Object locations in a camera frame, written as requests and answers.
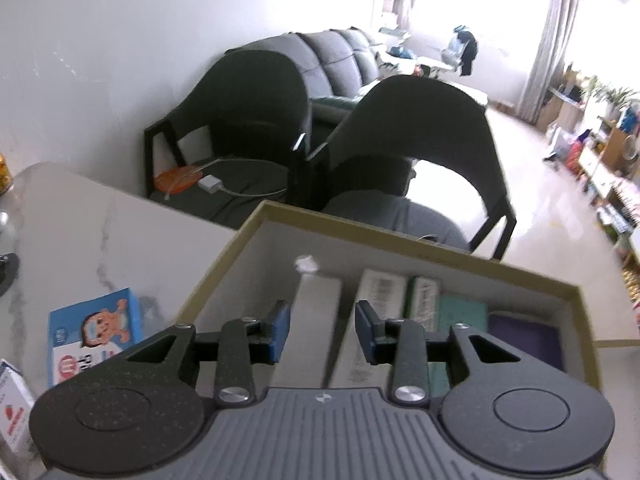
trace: power adapter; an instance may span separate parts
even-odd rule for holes
[[[214,194],[222,186],[222,181],[213,175],[207,175],[198,181],[198,186],[207,193]]]

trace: cartoon baby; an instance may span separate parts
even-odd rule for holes
[[[116,312],[104,308],[84,318],[80,326],[82,346],[94,347],[108,343],[114,336],[120,336],[120,342],[129,341],[129,319],[127,300],[118,300]]]

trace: black chair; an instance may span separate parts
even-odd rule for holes
[[[488,217],[470,242],[438,212],[370,185],[367,175],[379,172],[379,162],[386,159],[388,168],[389,160],[402,166],[411,158],[449,168],[476,188]],[[309,161],[316,172],[314,193],[324,193],[316,206],[326,213],[471,251],[506,217],[494,258],[504,255],[516,219],[494,139],[484,108],[453,86],[414,76],[386,79]]]
[[[233,160],[204,170],[239,194],[286,193],[270,200],[296,203],[289,168],[308,154],[310,105],[305,84],[295,64],[277,52],[244,50],[221,58],[191,93],[164,119],[145,130],[145,183],[147,196],[184,212],[238,228],[262,197],[237,197],[222,191],[209,194],[191,186],[166,200],[154,187],[154,137],[162,134],[178,166],[186,166],[178,141],[208,126],[213,158],[194,162],[202,166],[225,158]]]

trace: yellow can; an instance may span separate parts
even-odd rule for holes
[[[0,153],[0,195],[6,193],[11,189],[14,184],[14,179],[9,173],[9,168],[6,165],[6,159],[4,155]]]

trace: sofa backrest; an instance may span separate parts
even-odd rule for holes
[[[284,54],[300,70],[309,97],[333,95],[332,85],[329,83],[318,56],[297,34],[289,33],[254,41],[243,45],[240,50],[271,50]]]
[[[341,97],[354,97],[362,86],[362,76],[351,45],[332,30],[299,36],[318,56],[333,93]]]
[[[335,32],[340,34],[353,49],[353,55],[362,76],[362,84],[368,85],[378,79],[380,71],[367,37],[355,28],[336,30]]]

